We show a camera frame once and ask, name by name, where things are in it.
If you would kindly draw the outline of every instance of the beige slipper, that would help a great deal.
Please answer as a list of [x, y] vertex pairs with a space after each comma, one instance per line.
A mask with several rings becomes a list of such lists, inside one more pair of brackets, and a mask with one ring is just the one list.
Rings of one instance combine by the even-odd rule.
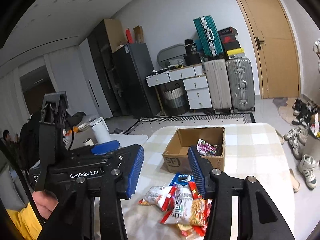
[[292, 183], [292, 187], [293, 187], [293, 192], [297, 193], [300, 189], [300, 182], [297, 181], [296, 177], [293, 174], [293, 170], [289, 169], [290, 171], [290, 178], [291, 178], [291, 183]]
[[280, 140], [280, 143], [281, 144], [284, 144], [284, 138], [283, 138], [283, 136], [276, 130], [276, 133], [277, 133], [277, 135], [278, 135], [278, 137], [279, 137], [279, 140]]

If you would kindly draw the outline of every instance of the patterned rug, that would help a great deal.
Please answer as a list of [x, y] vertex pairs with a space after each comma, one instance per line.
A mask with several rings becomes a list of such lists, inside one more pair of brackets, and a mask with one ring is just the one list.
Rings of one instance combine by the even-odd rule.
[[228, 115], [190, 115], [179, 117], [142, 117], [125, 134], [148, 135], [149, 137], [157, 130], [167, 126], [185, 125], [221, 125], [254, 123], [252, 113], [228, 114]]
[[272, 102], [278, 109], [278, 113], [282, 119], [291, 124], [295, 118], [293, 115], [292, 105], [295, 103], [296, 98], [274, 98]]

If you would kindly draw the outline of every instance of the white drawer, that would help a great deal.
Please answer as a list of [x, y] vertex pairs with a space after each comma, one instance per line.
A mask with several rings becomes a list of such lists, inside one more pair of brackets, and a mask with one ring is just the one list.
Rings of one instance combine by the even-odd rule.
[[211, 108], [211, 100], [209, 98], [195, 98], [189, 100], [190, 109]]
[[184, 79], [183, 84], [186, 90], [208, 87], [206, 76]]
[[208, 88], [187, 90], [188, 99], [203, 98], [211, 101]]
[[179, 80], [188, 77], [195, 77], [195, 70], [193, 67], [180, 68], [177, 70], [169, 71], [171, 81]]
[[201, 75], [204, 74], [204, 73], [203, 73], [202, 64], [193, 66], [193, 68], [195, 69], [195, 74], [196, 74], [196, 76], [201, 76]]
[[149, 87], [153, 87], [156, 85], [160, 85], [160, 84], [164, 84], [164, 83], [169, 83], [170, 79], [169, 79], [169, 75], [167, 72], [165, 73], [161, 73], [158, 75], [154, 75], [152, 77], [146, 78], [148, 86]]

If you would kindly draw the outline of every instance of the silver suitcase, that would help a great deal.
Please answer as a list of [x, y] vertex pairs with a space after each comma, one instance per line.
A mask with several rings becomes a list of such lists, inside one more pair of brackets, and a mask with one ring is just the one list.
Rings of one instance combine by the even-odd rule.
[[204, 62], [213, 110], [232, 108], [229, 79], [224, 59]]
[[227, 60], [227, 71], [234, 112], [254, 111], [254, 85], [250, 60], [246, 57]]

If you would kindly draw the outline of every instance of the metal screw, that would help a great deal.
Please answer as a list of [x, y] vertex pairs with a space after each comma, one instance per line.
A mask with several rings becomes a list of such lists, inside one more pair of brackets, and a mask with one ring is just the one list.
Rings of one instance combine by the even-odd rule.
[[118, 170], [118, 169], [113, 169], [113, 170], [111, 171], [111, 174], [112, 174], [112, 175], [119, 175], [119, 174], [120, 174], [120, 170]]
[[254, 183], [257, 181], [257, 179], [254, 176], [249, 176], [248, 181], [250, 181], [251, 183]]
[[221, 174], [221, 171], [220, 171], [219, 169], [213, 169], [213, 170], [212, 170], [212, 173], [213, 173], [214, 175], [220, 175], [220, 174]]
[[84, 182], [84, 177], [77, 178], [77, 183], [83, 183], [83, 182]]

